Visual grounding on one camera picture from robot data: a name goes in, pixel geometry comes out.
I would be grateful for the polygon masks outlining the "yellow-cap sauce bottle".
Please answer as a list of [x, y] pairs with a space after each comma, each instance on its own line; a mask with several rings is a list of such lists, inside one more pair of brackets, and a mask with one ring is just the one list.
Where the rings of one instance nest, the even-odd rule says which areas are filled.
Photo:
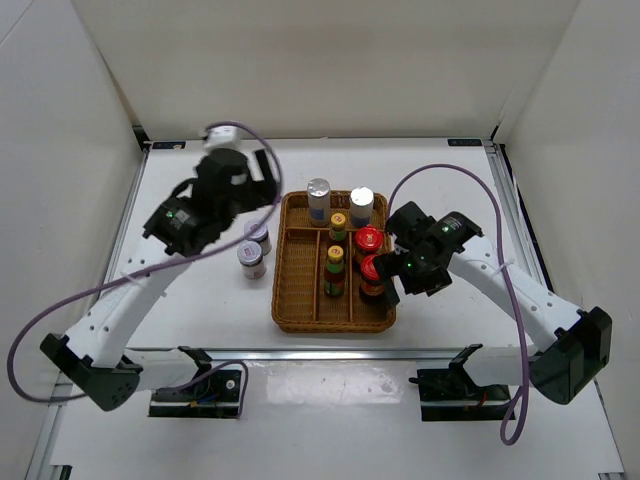
[[329, 238], [334, 243], [343, 243], [348, 237], [346, 230], [346, 217], [340, 212], [331, 215], [329, 225]]
[[323, 274], [324, 293], [330, 297], [339, 297], [344, 293], [346, 279], [344, 250], [339, 245], [327, 249]]

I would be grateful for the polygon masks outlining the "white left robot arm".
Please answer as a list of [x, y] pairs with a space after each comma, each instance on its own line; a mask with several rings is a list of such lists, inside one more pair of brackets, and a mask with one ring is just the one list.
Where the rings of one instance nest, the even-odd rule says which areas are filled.
[[122, 277], [63, 334], [49, 334], [41, 351], [82, 393], [105, 412], [139, 391], [198, 403], [225, 363], [215, 365], [202, 349], [131, 349], [128, 342], [166, 289], [202, 259], [235, 218], [275, 206], [281, 194], [279, 165], [255, 151], [262, 174], [231, 148], [215, 148], [179, 183], [143, 226]]

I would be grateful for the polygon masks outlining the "grey-lid spice jar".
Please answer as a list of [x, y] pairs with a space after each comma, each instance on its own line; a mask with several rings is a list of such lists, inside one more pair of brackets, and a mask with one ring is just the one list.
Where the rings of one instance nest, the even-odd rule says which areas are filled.
[[259, 279], [266, 274], [261, 246], [255, 241], [245, 241], [237, 249], [237, 258], [243, 274], [248, 279]]
[[249, 220], [244, 225], [244, 234], [248, 241], [253, 241], [261, 247], [263, 255], [268, 255], [271, 252], [269, 230], [265, 224], [261, 224], [259, 220]]

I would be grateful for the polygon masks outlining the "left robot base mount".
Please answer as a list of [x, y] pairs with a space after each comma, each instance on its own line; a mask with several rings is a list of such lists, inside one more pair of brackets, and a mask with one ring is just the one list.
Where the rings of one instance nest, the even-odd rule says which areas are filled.
[[150, 418], [239, 419], [248, 386], [248, 366], [237, 360], [212, 366], [205, 378], [185, 389], [153, 392]]

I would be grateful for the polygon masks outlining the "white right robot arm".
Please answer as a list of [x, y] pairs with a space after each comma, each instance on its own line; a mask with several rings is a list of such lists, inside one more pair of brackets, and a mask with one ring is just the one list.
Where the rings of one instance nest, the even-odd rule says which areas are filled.
[[537, 352], [529, 379], [544, 397], [569, 404], [608, 364], [612, 319], [566, 301], [498, 257], [482, 229], [459, 212], [440, 220], [413, 202], [398, 209], [386, 230], [400, 248], [398, 276], [408, 294], [432, 295], [460, 277], [511, 318], [520, 318]]

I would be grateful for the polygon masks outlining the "red-lid sauce jar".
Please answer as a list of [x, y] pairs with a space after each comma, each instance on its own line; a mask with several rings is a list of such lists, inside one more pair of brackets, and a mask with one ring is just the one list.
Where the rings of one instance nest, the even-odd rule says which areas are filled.
[[383, 232], [373, 225], [359, 228], [353, 236], [354, 264], [360, 267], [365, 257], [378, 254], [384, 245]]
[[376, 255], [364, 257], [360, 263], [359, 296], [365, 303], [385, 300], [385, 288], [374, 265]]

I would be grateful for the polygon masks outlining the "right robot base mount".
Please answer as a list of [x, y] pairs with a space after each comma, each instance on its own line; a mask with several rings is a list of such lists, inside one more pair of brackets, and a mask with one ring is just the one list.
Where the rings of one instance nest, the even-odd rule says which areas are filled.
[[500, 421], [512, 400], [506, 385], [470, 387], [441, 365], [419, 364], [408, 381], [417, 388], [423, 422]]

